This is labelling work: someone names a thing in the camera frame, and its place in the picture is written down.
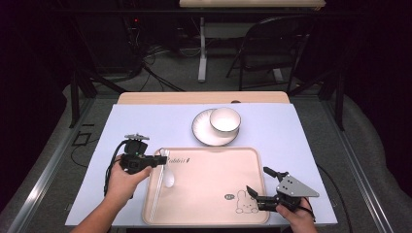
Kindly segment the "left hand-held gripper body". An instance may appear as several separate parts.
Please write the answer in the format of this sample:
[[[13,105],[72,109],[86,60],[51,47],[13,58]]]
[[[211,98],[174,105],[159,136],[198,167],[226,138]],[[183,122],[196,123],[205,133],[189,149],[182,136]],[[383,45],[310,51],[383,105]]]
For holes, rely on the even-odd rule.
[[[146,167],[154,168],[155,158],[145,155],[149,137],[139,134],[125,135],[124,154],[120,157],[120,167],[128,174],[136,174]]]

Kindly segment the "white plate with dark rim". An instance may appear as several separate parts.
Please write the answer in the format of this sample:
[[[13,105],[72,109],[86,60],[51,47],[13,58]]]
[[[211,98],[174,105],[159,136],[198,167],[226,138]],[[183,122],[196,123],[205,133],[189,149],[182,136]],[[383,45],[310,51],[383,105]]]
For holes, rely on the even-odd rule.
[[[194,137],[207,146],[219,147],[231,143],[238,135],[239,128],[234,132],[220,132],[210,124],[210,114],[216,109],[199,113],[192,121],[191,130]]]

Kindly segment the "black metal stand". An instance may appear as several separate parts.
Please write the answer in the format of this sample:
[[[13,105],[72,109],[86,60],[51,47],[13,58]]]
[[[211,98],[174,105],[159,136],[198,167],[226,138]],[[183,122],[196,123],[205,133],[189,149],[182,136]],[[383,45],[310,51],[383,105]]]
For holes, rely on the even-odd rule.
[[[106,80],[96,72],[92,72],[88,69],[76,69],[71,77],[70,81],[70,98],[71,98],[71,113],[72,119],[70,127],[73,128],[80,120],[80,91],[86,98],[95,98],[97,96],[97,90],[94,86],[94,82],[102,83],[109,87],[116,93],[122,94],[125,89]]]
[[[344,75],[335,69],[327,70],[318,77],[288,91],[289,96],[295,96],[310,88],[316,83],[323,83],[318,92],[318,98],[322,101],[334,98],[334,121],[338,128],[344,131],[343,104],[344,104]]]

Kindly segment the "white bowl with dark rim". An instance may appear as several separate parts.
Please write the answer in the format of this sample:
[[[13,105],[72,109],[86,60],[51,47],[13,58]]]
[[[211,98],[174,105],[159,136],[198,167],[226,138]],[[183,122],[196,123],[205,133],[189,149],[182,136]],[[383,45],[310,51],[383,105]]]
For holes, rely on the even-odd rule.
[[[218,108],[210,114],[210,124],[220,132],[234,132],[241,124],[241,117],[231,108]]]

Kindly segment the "black folding chair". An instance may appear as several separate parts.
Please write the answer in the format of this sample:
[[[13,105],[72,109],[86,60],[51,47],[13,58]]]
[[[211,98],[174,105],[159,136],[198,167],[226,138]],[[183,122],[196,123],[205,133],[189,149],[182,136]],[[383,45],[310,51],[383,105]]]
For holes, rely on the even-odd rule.
[[[243,90],[247,89],[243,85],[245,72],[290,68],[287,81],[287,91],[290,91],[299,54],[314,22],[309,16],[285,16],[254,24],[242,39],[226,77],[239,62],[238,89]]]

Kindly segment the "wooden desk with white legs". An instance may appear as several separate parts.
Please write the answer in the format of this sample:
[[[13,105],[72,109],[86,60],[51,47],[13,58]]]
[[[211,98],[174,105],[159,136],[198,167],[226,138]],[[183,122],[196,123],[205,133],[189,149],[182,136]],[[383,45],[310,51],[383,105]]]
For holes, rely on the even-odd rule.
[[[237,10],[237,9],[313,9],[319,10],[326,5],[326,0],[179,0],[181,8],[189,10]],[[198,81],[206,81],[207,39],[232,39],[246,35],[252,26],[250,22],[208,22],[200,18],[200,63]]]

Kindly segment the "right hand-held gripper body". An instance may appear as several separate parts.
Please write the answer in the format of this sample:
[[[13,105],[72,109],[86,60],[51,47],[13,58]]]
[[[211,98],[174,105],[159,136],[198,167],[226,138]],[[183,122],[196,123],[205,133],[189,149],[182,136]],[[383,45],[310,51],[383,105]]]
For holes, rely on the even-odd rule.
[[[275,212],[276,207],[281,204],[291,212],[294,212],[300,209],[302,198],[320,196],[317,191],[302,183],[288,172],[281,174],[283,180],[279,181],[279,184],[276,186],[276,194],[274,196],[258,196],[257,207],[260,211]]]

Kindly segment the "white spoon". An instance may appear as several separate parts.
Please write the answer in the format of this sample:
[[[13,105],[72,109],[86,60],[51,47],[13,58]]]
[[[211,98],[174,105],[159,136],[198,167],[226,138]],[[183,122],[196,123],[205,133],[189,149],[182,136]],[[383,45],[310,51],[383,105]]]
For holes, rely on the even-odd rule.
[[[169,168],[170,150],[160,149],[159,153],[161,156],[166,157],[166,163],[162,167],[162,182],[166,187],[172,187],[175,183],[175,176],[172,170]]]

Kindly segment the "black floor socket frame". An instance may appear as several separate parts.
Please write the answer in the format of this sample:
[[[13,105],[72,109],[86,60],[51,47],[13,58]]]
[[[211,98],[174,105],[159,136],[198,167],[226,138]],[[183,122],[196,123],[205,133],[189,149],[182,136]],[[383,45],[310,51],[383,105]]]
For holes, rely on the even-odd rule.
[[[86,146],[89,142],[90,137],[91,137],[91,134],[89,132],[79,131],[72,143],[72,146],[73,147]]]

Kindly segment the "person's left hand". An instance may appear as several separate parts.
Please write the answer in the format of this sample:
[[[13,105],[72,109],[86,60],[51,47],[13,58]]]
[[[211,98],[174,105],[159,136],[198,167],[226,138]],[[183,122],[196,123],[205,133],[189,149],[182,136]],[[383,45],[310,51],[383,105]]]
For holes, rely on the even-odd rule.
[[[111,175],[108,183],[107,193],[104,200],[111,204],[124,206],[132,197],[137,185],[146,179],[152,172],[150,166],[136,174],[126,173],[120,166],[120,155],[115,157],[115,162],[111,168]]]

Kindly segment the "aluminium rail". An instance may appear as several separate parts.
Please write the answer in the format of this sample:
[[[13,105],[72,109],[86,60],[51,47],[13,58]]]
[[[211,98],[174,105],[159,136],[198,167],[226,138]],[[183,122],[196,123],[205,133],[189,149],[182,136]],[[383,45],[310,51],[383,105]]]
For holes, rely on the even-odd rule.
[[[2,233],[25,232],[63,163],[64,152],[75,139],[93,104],[94,99],[82,100],[81,114],[73,125],[69,116],[71,104],[66,106],[35,164],[0,215],[0,221],[5,223]]]
[[[357,155],[347,137],[346,133],[340,129],[334,119],[334,112],[328,102],[322,101],[324,111],[328,120],[331,122],[336,135],[344,149],[344,154],[349,163],[352,176],[360,190],[363,202],[366,205],[379,233],[394,233],[394,230],[379,202],[375,191],[373,190],[365,172],[361,168]]]

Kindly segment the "pink tray with rabbit print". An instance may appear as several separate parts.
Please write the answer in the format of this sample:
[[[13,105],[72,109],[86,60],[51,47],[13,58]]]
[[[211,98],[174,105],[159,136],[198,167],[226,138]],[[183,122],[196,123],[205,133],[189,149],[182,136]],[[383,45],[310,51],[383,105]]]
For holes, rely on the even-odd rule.
[[[155,215],[150,214],[161,167],[148,181],[142,219],[159,226],[260,225],[269,213],[260,211],[248,185],[265,193],[258,152],[252,148],[171,148],[172,187],[162,183]]]

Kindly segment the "pale blue table mat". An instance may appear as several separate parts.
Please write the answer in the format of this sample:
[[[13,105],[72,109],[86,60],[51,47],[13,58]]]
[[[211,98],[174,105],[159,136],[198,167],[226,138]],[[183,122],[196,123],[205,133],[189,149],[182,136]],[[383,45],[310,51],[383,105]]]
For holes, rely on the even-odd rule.
[[[206,105],[116,105],[113,107],[96,150],[89,162],[84,181],[67,217],[69,226],[79,224],[103,199],[103,186],[107,167],[116,146],[131,133],[149,137],[147,151],[160,148],[223,148],[205,147],[193,135],[192,121]],[[332,225],[337,219],[314,157],[309,148],[301,122],[292,104],[237,103],[233,110],[242,122],[238,136],[226,148],[252,148],[259,155],[261,171],[269,167],[275,171],[289,172],[299,181],[317,191],[310,203],[319,226]],[[265,193],[274,194],[275,181],[263,174]],[[114,224],[119,227],[263,227],[280,226],[286,220],[269,213],[266,223],[260,225],[219,226],[159,226],[149,225],[142,219],[149,179],[144,180],[119,212]]]

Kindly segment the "person's right hand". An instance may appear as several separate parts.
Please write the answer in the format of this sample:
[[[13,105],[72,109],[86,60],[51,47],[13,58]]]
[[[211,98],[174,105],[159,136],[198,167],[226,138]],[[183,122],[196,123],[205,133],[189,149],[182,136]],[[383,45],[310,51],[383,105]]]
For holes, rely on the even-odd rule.
[[[312,207],[307,198],[301,199],[300,209],[295,212],[291,212],[281,204],[276,207],[276,211],[290,224],[281,233],[318,233],[312,216]]]

